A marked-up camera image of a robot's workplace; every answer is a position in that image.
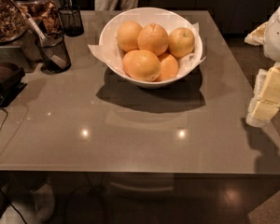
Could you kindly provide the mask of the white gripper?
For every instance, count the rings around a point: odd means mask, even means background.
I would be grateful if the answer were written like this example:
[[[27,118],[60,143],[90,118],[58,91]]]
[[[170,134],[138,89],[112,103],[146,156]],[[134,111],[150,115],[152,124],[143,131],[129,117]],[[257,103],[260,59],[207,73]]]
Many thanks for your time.
[[[264,127],[280,110],[280,7],[245,37],[246,44],[262,46],[264,55],[277,62],[268,71],[260,69],[246,116],[246,123]]]

